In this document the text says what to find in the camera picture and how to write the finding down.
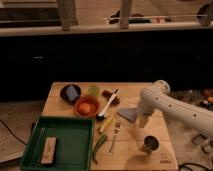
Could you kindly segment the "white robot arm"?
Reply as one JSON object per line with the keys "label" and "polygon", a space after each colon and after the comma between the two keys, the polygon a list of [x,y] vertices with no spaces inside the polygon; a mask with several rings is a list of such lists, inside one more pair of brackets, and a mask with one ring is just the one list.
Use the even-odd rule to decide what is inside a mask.
{"label": "white robot arm", "polygon": [[213,112],[169,96],[170,86],[158,80],[140,92],[136,107],[139,127],[144,128],[156,109],[168,114],[213,140]]}

